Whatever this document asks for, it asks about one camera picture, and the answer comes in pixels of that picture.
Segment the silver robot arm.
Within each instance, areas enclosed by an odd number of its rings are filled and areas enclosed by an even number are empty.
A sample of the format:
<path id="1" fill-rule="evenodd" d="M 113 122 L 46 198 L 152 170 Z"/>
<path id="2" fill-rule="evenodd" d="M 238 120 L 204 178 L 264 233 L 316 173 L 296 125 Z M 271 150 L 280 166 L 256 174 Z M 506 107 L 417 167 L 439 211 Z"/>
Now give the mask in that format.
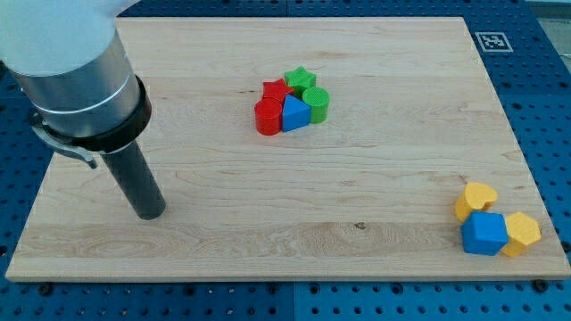
<path id="1" fill-rule="evenodd" d="M 144 163 L 151 114 L 116 28 L 137 0 L 3 0 L 1 59 L 34 106 L 29 123 L 55 152 L 96 166 Z"/>

